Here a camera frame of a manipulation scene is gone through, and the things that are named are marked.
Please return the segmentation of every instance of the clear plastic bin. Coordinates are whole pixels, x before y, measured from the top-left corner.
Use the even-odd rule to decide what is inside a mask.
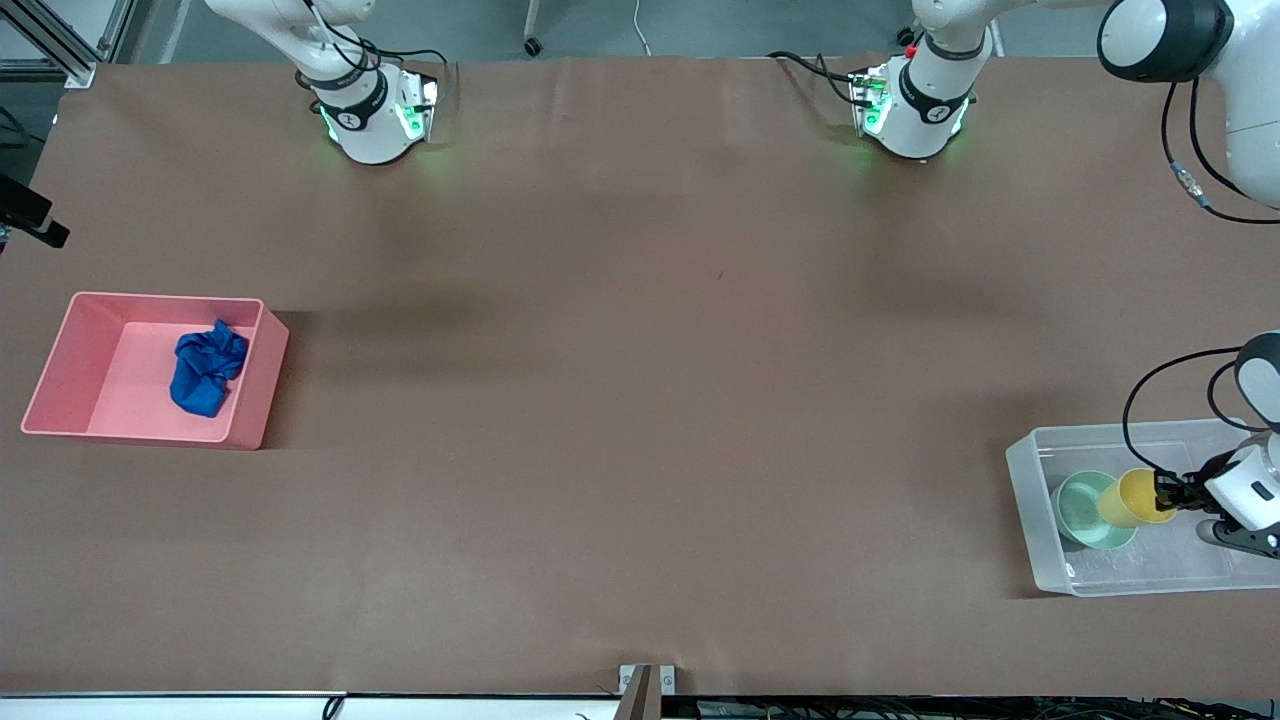
[[[1130,437],[1143,455],[1176,473],[1199,469],[1233,450],[1248,433],[1219,420],[1133,423]],[[1219,589],[1280,588],[1280,561],[1201,541],[1196,525],[1215,516],[1180,511],[1164,525],[1147,525],[1120,550],[1091,550],[1064,538],[1053,521],[1050,493],[1079,470],[1120,475],[1140,462],[1120,425],[1038,428],[1005,452],[1023,521],[1036,585],[1079,597]]]

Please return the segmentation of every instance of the table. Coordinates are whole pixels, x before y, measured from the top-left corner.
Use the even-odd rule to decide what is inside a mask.
[[[1268,694],[1280,596],[1038,593],[1002,452],[1275,327],[1280,241],[1174,186],[1158,87],[980,92],[919,164],[773,61],[463,65],[369,168],[278,67],[101,68],[70,242],[0,263],[0,688]],[[266,448],[20,436],[79,290],[264,299]]]

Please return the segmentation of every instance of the black cable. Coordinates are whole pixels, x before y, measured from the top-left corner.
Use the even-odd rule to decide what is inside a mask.
[[[1050,716],[1050,715],[1051,715],[1052,712],[1055,712],[1055,711],[1057,711],[1057,710],[1062,710],[1062,708],[1073,708],[1073,707],[1080,707],[1082,705],[1084,705],[1084,703],[1078,703],[1078,702],[1056,702],[1056,701],[1051,701],[1051,702],[1048,702],[1048,703],[1047,703],[1047,705],[1044,706],[1044,708],[1043,708],[1043,710],[1041,710],[1039,712],[1037,712],[1037,714],[1036,714],[1036,715],[1034,715],[1034,716],[1032,717],[1032,720],[1047,720],[1047,717],[1048,717],[1048,716]],[[1083,711],[1080,711],[1080,712],[1085,712],[1085,714],[1087,714],[1087,712],[1096,712],[1096,711],[1097,711],[1096,708],[1092,708],[1092,707],[1088,707],[1088,708],[1085,708],[1085,710],[1083,710]],[[1069,717],[1069,716],[1074,716],[1074,715],[1075,715],[1075,714],[1073,712],[1073,714],[1068,714],[1068,715],[1065,715],[1065,716],[1059,716],[1059,720],[1061,720],[1061,717]]]
[[[826,76],[826,77],[828,77],[831,79],[838,79],[841,82],[849,82],[849,77],[846,77],[846,76],[836,76],[836,77],[833,77],[829,72],[823,70],[818,65],[814,65],[813,63],[810,63],[809,60],[805,60],[804,58],[801,58],[800,55],[796,55],[795,53],[787,53],[786,50],[778,50],[776,53],[769,53],[768,55],[765,55],[765,58],[771,58],[773,60],[791,60],[792,63],[800,65],[801,68],[809,70],[810,73],[813,73],[815,76]]]
[[[1215,218],[1221,218],[1224,220],[1230,220],[1233,223],[1240,223],[1244,225],[1280,225],[1280,218],[1238,218],[1235,215],[1228,215],[1213,209],[1213,206],[1204,208],[1204,211]]]
[[[302,0],[302,1],[306,3],[307,9],[310,9],[310,10],[315,9],[315,0]],[[330,33],[334,35],[334,37],[339,37],[342,40],[346,40],[347,42],[351,42],[352,45],[358,46],[360,49],[362,49],[365,53],[372,55],[374,58],[394,58],[397,60],[403,60],[406,58],[412,58],[415,55],[435,55],[436,58],[440,59],[440,63],[443,63],[445,65],[449,64],[448,58],[445,58],[444,54],[440,53],[439,50],[431,50],[431,49],[424,49],[424,50],[383,50],[381,47],[374,45],[374,42],[370,41],[370,40],[365,40],[362,37],[351,37],[351,36],[343,35],[342,31],[339,31],[338,28],[333,27],[329,23],[329,20],[324,19],[324,17],[320,15],[319,12],[315,12],[315,15],[320,19],[321,23],[324,23],[325,29],[328,29]],[[353,69],[357,69],[357,70],[371,70],[371,69],[376,68],[376,65],[367,67],[367,68],[356,65],[342,51],[342,47],[338,47],[337,45],[334,47],[338,50],[338,54],[342,55],[342,59],[346,60],[347,64],[351,65]]]
[[[425,50],[383,50],[383,49],[378,49],[378,53],[380,55],[383,55],[383,56],[397,58],[399,60],[403,60],[406,58],[413,58],[415,55],[435,55],[436,58],[440,59],[440,64],[442,65],[448,65],[449,64],[449,59],[445,58],[444,54],[442,54],[439,50],[431,50],[431,49],[425,49]]]
[[[893,714],[895,717],[899,717],[900,720],[906,720],[906,717],[902,716],[901,710],[905,710],[906,714],[913,720],[924,720],[923,717],[920,717],[919,712],[916,712],[915,710],[911,708],[911,706],[909,706],[905,702],[901,702],[899,700],[895,700],[892,697],[869,697],[869,698],[867,698],[867,701],[868,702],[873,702],[873,703],[878,705],[879,707],[883,707],[883,708],[888,710],[890,712]]]
[[[1178,160],[1174,159],[1174,151],[1169,146],[1169,110],[1170,110],[1170,108],[1174,104],[1174,94],[1176,91],[1178,91],[1178,83],[1176,82],[1169,83],[1169,95],[1165,96],[1165,109],[1160,114],[1160,145],[1165,150],[1165,160],[1167,160],[1169,165],[1171,168],[1175,168],[1175,170],[1176,170],[1176,168],[1180,168],[1181,165],[1179,165]],[[1179,173],[1179,177],[1181,177],[1183,173],[1185,173],[1185,170],[1183,170],[1181,173]],[[1244,224],[1244,225],[1277,225],[1277,224],[1280,224],[1280,218],[1240,218],[1238,215],[1229,215],[1226,213],[1222,213],[1222,211],[1215,209],[1208,202],[1208,199],[1204,197],[1203,195],[1197,200],[1197,202],[1201,202],[1202,200],[1203,200],[1203,204],[1201,205],[1201,209],[1203,209],[1210,215],[1213,215],[1215,218],[1219,218],[1219,219],[1222,219],[1222,220],[1228,220],[1228,222],[1231,222],[1231,223],[1240,223],[1240,224]]]
[[[1224,423],[1226,423],[1228,425],[1231,425],[1233,428],[1238,428],[1238,429],[1242,429],[1242,430],[1245,430],[1245,432],[1251,432],[1251,433],[1265,433],[1265,432],[1267,432],[1270,428],[1254,428],[1253,425],[1245,425],[1244,423],[1236,423],[1235,420],[1228,418],[1226,414],[1222,413],[1217,407],[1217,398],[1213,397],[1213,391],[1217,387],[1217,379],[1221,378],[1228,370],[1230,370],[1233,368],[1235,368],[1235,360],[1231,360],[1226,365],[1222,365],[1221,368],[1219,368],[1217,372],[1213,373],[1213,377],[1211,377],[1208,379],[1208,389],[1204,393],[1206,398],[1208,400],[1208,409],[1213,411],[1213,415],[1217,415],[1219,420],[1222,420]]]
[[[1196,159],[1199,160],[1201,167],[1204,168],[1204,170],[1210,176],[1212,176],[1213,179],[1222,183],[1224,187],[1239,195],[1240,197],[1248,197],[1248,195],[1240,192],[1240,188],[1235,187],[1235,183],[1231,182],[1230,178],[1217,172],[1217,168],[1213,167],[1213,163],[1210,163],[1208,158],[1204,156],[1204,150],[1201,149],[1199,145],[1199,122],[1196,119],[1196,110],[1198,106],[1199,106],[1199,78],[1196,78],[1192,81],[1192,106],[1190,106],[1190,114],[1187,117],[1187,128],[1192,136],[1192,150],[1196,151]]]
[[[1174,151],[1169,149],[1169,109],[1174,106],[1174,94],[1178,92],[1178,83],[1169,83],[1169,95],[1165,96],[1165,110],[1160,114],[1160,145],[1165,149],[1165,160],[1172,165]]]
[[[833,78],[831,76],[831,70],[827,69],[827,60],[823,59],[822,53],[818,53],[814,56],[814,60],[818,60],[818,67],[822,68],[822,74],[827,78],[827,85],[831,86],[831,91],[835,92],[841,100],[844,100],[845,102],[849,102],[850,105],[855,105],[858,108],[870,108],[872,106],[872,104],[868,102],[867,100],[854,100],[849,95],[845,95],[844,92],[840,91],[840,86],[836,85],[836,78]],[[845,82],[849,82],[849,77],[847,76],[845,76]]]
[[[831,90],[836,95],[838,95],[840,99],[844,100],[845,102],[849,102],[850,105],[856,105],[859,108],[870,108],[872,106],[872,104],[868,102],[868,101],[865,101],[865,100],[854,100],[849,95],[845,95],[840,90],[840,87],[836,85],[837,82],[849,82],[849,76],[860,73],[860,72],[865,70],[867,68],[860,68],[860,69],[856,69],[856,70],[851,70],[851,72],[845,73],[845,74],[836,74],[836,73],[831,72],[827,68],[827,60],[826,60],[826,58],[822,56],[820,53],[814,56],[814,60],[818,63],[817,65],[813,64],[813,63],[810,63],[809,60],[805,60],[800,55],[796,55],[795,53],[787,53],[786,50],[778,50],[776,53],[769,53],[768,55],[765,55],[765,58],[771,58],[771,59],[774,59],[774,60],[791,60],[792,63],[796,63],[797,65],[800,65],[801,68],[809,70],[810,73],[813,73],[815,76],[820,76],[820,77],[827,78],[827,83],[831,85]]]
[[[14,117],[14,114],[10,113],[9,109],[5,108],[4,105],[0,105],[0,115],[3,115],[5,120],[9,122],[8,126],[0,124],[0,129],[9,131],[17,135],[19,138],[18,142],[0,142],[0,150],[22,150],[23,147],[31,145],[32,140],[35,140],[41,145],[45,143],[44,137],[29,133],[27,131],[27,126],[22,124],[22,122],[17,117]]]
[[[1171,710],[1175,710],[1178,714],[1185,717],[1196,717],[1196,719],[1208,717],[1212,720],[1226,720],[1226,719],[1268,720],[1266,715],[1251,712],[1242,707],[1235,707],[1233,705],[1225,705],[1220,702],[1208,705],[1203,702],[1187,700],[1184,697],[1161,697],[1156,698],[1156,702],[1169,706]]]
[[[346,697],[334,696],[325,701],[324,711],[320,714],[320,720],[334,720],[339,712],[342,712],[342,703],[346,702]]]
[[[1124,413],[1120,414],[1120,433],[1124,436],[1124,445],[1129,448],[1129,452],[1132,452],[1133,456],[1140,460],[1144,465],[1155,470],[1157,477],[1166,477],[1179,484],[1183,484],[1183,479],[1176,474],[1170,473],[1148,460],[1143,454],[1138,452],[1138,448],[1133,446],[1133,438],[1129,437],[1129,411],[1133,410],[1133,401],[1138,398],[1138,392],[1142,389],[1142,386],[1147,384],[1147,380],[1172,368],[1174,365],[1181,365],[1183,363],[1208,357],[1211,355],[1230,355],[1239,351],[1239,347],[1219,347],[1216,350],[1201,350],[1199,352],[1192,352],[1189,355],[1183,355],[1181,357],[1175,357],[1167,363],[1157,365],[1155,370],[1148,372],[1140,380],[1138,380],[1138,384],[1133,386],[1133,389],[1129,391],[1129,397],[1124,401]]]

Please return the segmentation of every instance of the blue towel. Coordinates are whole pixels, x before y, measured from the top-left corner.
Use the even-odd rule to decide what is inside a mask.
[[[178,368],[169,397],[187,413],[214,418],[227,398],[227,380],[234,380],[244,366],[248,341],[218,320],[207,333],[178,338],[173,354],[178,356]]]

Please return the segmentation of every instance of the green bowl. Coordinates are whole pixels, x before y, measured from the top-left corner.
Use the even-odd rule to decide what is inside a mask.
[[[1053,491],[1057,532],[1094,550],[1119,550],[1138,534],[1138,528],[1117,528],[1098,515],[1098,497],[1115,478],[1096,470],[1075,473]]]

